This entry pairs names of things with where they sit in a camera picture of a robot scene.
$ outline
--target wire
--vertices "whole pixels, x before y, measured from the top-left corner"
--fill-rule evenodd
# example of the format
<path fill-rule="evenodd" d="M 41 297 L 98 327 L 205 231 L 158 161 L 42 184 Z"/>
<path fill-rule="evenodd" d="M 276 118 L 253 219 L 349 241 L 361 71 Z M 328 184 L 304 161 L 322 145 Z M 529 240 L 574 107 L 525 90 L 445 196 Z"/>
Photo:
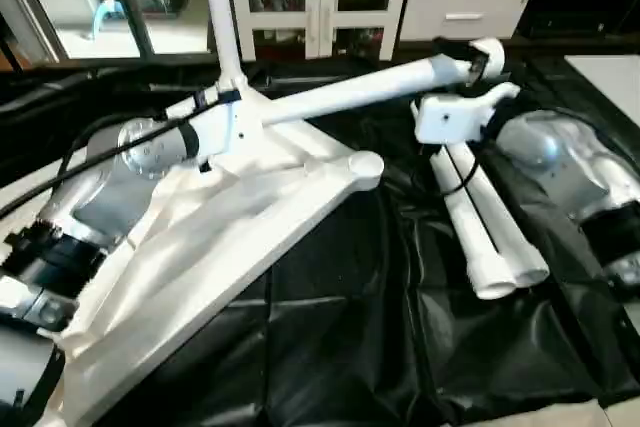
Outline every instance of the wire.
<path fill-rule="evenodd" d="M 112 125 L 120 124 L 137 117 L 146 116 L 146 114 L 146 112 L 138 112 L 135 114 L 133 112 L 109 114 L 105 117 L 100 117 L 99 119 L 91 122 L 80 132 L 80 134 L 78 134 L 75 139 L 73 139 L 71 146 L 62 157 L 62 162 L 60 163 L 60 167 L 58 168 L 58 175 L 66 172 L 67 168 L 69 167 L 69 162 L 71 162 L 71 157 L 73 156 L 75 151 L 82 147 L 86 142 L 88 142 L 91 136 L 97 130 L 103 129 L 105 127 L 111 127 Z"/>
<path fill-rule="evenodd" d="M 469 182 L 471 182 L 471 180 L 473 179 L 473 176 L 476 175 L 476 172 L 478 171 L 479 167 L 480 167 L 480 161 L 476 156 L 476 158 L 473 161 L 473 165 L 471 166 L 471 170 L 466 175 L 466 177 L 462 179 L 460 183 L 456 185 L 454 188 L 450 190 L 438 192 L 438 197 L 447 197 L 449 195 L 455 194 L 456 192 L 460 192 L 462 189 L 466 188 L 467 185 L 469 185 Z"/>
<path fill-rule="evenodd" d="M 482 141 L 480 141 L 478 143 L 479 150 L 484 149 L 487 145 L 487 142 L 488 142 L 488 139 L 483 139 Z M 420 152 L 418 155 L 422 156 L 423 151 L 424 151 L 424 145 L 420 147 Z M 460 192 L 462 189 L 465 189 L 467 185 L 469 185 L 469 182 L 471 182 L 471 180 L 473 179 L 473 176 L 476 175 L 476 172 L 478 171 L 479 167 L 480 167 L 480 161 L 478 160 L 478 156 L 476 156 L 473 161 L 473 165 L 471 166 L 471 170 L 469 170 L 469 173 L 460 181 L 458 185 L 456 185 L 455 187 L 449 190 L 433 192 L 433 191 L 426 190 L 424 187 L 419 187 L 415 181 L 416 174 L 418 173 L 416 169 L 414 169 L 413 172 L 411 173 L 410 181 L 412 186 L 416 188 L 420 188 L 424 194 L 429 195 L 430 197 L 433 197 L 436 199 L 443 199 L 444 197 L 453 195 L 456 192 Z"/>
<path fill-rule="evenodd" d="M 208 104 L 206 105 L 204 108 L 202 109 L 198 109 L 198 110 L 194 110 L 193 112 L 191 112 L 188 115 L 185 115 L 184 117 L 181 117 L 179 119 L 173 119 L 168 121 L 165 125 L 163 125 L 162 127 L 160 127 L 157 130 L 154 130 L 153 132 L 147 134 L 147 135 L 143 135 L 142 137 L 133 140 L 131 142 L 127 142 L 125 144 L 122 144 L 118 147 L 113 147 L 111 149 L 105 150 L 104 152 L 101 152 L 100 154 L 97 154 L 89 159 L 86 159 L 83 163 L 76 165 L 75 167 L 67 170 L 66 172 L 60 174 L 60 175 L 56 175 L 55 177 L 42 182 L 38 185 L 36 185 L 35 187 L 32 187 L 31 189 L 29 189 L 27 192 L 25 192 L 24 194 L 22 194 L 21 196 L 15 198 L 14 200 L 12 200 L 11 202 L 9 202 L 7 205 L 5 205 L 4 207 L 2 207 L 0 209 L 0 221 L 4 220 L 8 215 L 10 215 L 12 212 L 14 212 L 16 209 L 19 209 L 20 207 L 22 207 L 24 204 L 26 204 L 27 202 L 29 202 L 30 200 L 34 199 L 35 197 L 37 197 L 38 195 L 42 194 L 43 192 L 46 192 L 47 190 L 51 189 L 51 188 L 55 188 L 57 187 L 59 184 L 61 184 L 62 182 L 64 182 L 65 180 L 69 180 L 72 177 L 75 177 L 79 174 L 81 174 L 82 172 L 85 172 L 87 170 L 89 170 L 92 167 L 95 167 L 98 164 L 101 164 L 102 162 L 109 160 L 119 154 L 121 154 L 122 152 L 125 152 L 129 149 L 132 149 L 133 147 L 137 147 L 138 145 L 144 144 L 150 140 L 155 139 L 156 137 L 161 136 L 162 134 L 173 130 L 177 127 L 180 127 L 181 125 L 186 124 L 187 122 L 189 122 L 191 119 L 193 119 L 194 117 L 197 117 L 198 115 L 201 115 L 203 113 L 205 113 L 208 110 L 211 110 L 213 107 L 215 107 L 216 103 L 212 103 L 212 104 Z"/>

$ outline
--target black plastic sheet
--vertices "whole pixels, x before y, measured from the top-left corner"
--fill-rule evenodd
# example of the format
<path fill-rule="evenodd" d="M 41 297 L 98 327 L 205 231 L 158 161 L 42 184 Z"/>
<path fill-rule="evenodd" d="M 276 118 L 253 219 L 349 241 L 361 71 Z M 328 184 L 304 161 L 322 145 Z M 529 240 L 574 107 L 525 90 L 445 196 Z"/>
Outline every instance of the black plastic sheet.
<path fill-rule="evenodd" d="M 506 159 L 482 155 L 552 275 L 480 301 L 406 99 L 317 125 L 381 154 L 381 186 L 349 198 L 99 425 L 132 412 L 166 426 L 460 425 L 640 394 L 640 342 L 586 239 Z"/>

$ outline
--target metal bolt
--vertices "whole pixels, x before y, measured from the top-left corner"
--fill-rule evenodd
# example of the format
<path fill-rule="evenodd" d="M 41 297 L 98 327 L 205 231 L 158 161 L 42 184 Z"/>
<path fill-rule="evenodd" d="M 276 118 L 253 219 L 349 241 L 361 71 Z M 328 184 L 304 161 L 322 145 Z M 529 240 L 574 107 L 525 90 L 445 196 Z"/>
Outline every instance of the metal bolt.
<path fill-rule="evenodd" d="M 40 309 L 40 319 L 46 324 L 55 324 L 62 317 L 62 306 L 58 301 L 49 300 Z"/>

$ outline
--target white pipe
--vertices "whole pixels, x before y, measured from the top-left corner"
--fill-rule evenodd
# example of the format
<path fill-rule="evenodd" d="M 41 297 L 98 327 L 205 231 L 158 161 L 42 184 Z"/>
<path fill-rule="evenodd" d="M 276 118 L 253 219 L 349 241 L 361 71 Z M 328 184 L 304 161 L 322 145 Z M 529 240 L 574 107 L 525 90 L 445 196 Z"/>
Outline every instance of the white pipe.
<path fill-rule="evenodd" d="M 504 65 L 502 45 L 495 39 L 473 43 L 489 54 L 485 77 L 498 75 Z M 432 90 L 470 80 L 471 64 L 439 55 L 392 67 L 317 89 L 282 97 L 265 112 L 263 125 L 308 119 L 415 92 Z"/>
<path fill-rule="evenodd" d="M 237 87 L 239 83 L 246 82 L 246 77 L 240 68 L 231 4 L 229 0 L 209 0 L 209 12 L 211 12 L 221 70 L 218 87 L 221 90 L 230 90 Z"/>
<path fill-rule="evenodd" d="M 444 149 L 431 157 L 431 166 L 440 189 L 450 190 L 460 183 Z M 467 275 L 478 298 L 499 299 L 512 293 L 516 288 L 515 279 L 505 259 L 493 247 L 467 191 L 462 189 L 448 195 L 445 203 L 467 258 Z"/>
<path fill-rule="evenodd" d="M 462 143 L 449 145 L 447 150 L 458 174 L 466 177 L 475 162 L 473 152 Z M 516 286 L 532 287 L 544 281 L 549 276 L 549 266 L 538 249 L 527 241 L 482 167 L 478 167 L 467 190 L 498 251 L 506 259 Z"/>

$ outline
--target white metal frame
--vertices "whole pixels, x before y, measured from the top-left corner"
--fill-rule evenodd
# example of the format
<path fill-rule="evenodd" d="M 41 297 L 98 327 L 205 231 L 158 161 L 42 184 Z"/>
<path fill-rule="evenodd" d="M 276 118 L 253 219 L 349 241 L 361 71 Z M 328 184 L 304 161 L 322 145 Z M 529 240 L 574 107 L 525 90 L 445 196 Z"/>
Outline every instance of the white metal frame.
<path fill-rule="evenodd" d="M 387 8 L 380 11 L 338 11 L 336 0 L 321 0 L 320 56 L 330 56 L 333 51 L 334 29 L 381 27 L 384 29 L 380 60 L 391 60 L 400 23 L 403 0 L 389 0 Z"/>
<path fill-rule="evenodd" d="M 184 175 L 195 176 L 194 189 L 174 183 L 169 195 L 152 202 L 157 205 L 138 224 L 137 238 L 109 255 L 81 294 L 73 323 L 57 339 L 68 362 L 42 426 L 61 425 L 62 419 L 68 427 L 92 425 L 346 196 L 377 185 L 383 170 L 378 155 L 354 152 L 301 119 L 470 79 L 469 62 L 438 56 L 270 101 L 249 87 L 242 73 L 229 0 L 209 2 L 222 73 L 205 96 L 237 89 L 242 97 L 234 104 L 238 117 L 259 119 L 264 130 L 248 136 L 248 154 L 216 157 L 213 179 L 188 169 Z M 475 45 L 489 54 L 485 76 L 498 75 L 504 64 L 499 42 L 486 39 Z M 169 110 L 175 115 L 195 107 L 190 98 Z M 55 166 L 48 169 L 55 171 Z M 256 177 L 274 169 L 285 170 L 270 175 L 269 182 Z M 24 187 L 24 180 L 8 191 Z M 191 192 L 186 195 L 191 207 L 185 206 L 185 189 Z M 231 211 L 225 210 L 230 205 Z M 198 214 L 204 211 L 213 212 L 209 228 L 218 215 L 239 218 L 217 225 L 206 251 L 188 257 L 198 236 L 180 233 L 200 225 Z M 21 221 L 30 224 L 33 217 Z M 158 235 L 164 235 L 162 242 Z M 131 261 L 136 247 L 154 239 L 158 245 L 173 242 L 184 252 L 184 262 L 158 264 L 149 257 Z M 150 249 L 139 250 L 143 255 Z M 128 312 L 120 310 L 123 296 L 114 299 L 112 291 L 124 292 Z"/>

